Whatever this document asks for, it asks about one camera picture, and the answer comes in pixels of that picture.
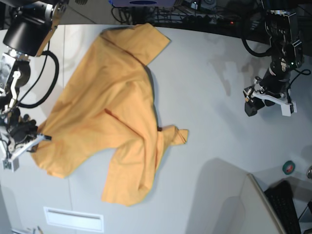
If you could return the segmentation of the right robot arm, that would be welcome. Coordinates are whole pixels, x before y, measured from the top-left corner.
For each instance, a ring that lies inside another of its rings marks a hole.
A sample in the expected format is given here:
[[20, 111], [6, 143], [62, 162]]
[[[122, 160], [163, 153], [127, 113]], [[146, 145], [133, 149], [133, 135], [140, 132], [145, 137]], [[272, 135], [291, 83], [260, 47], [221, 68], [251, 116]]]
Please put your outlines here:
[[[33, 109], [44, 103], [53, 91], [59, 76], [57, 57], [45, 46], [66, 10], [66, 0], [5, 0], [17, 8], [11, 26], [3, 39], [8, 52], [0, 59], [0, 132], [8, 138], [10, 147], [17, 148], [39, 138], [36, 121], [20, 116], [20, 108]], [[50, 57], [55, 73], [47, 93], [34, 104], [23, 104], [20, 88], [30, 78], [30, 57]]]

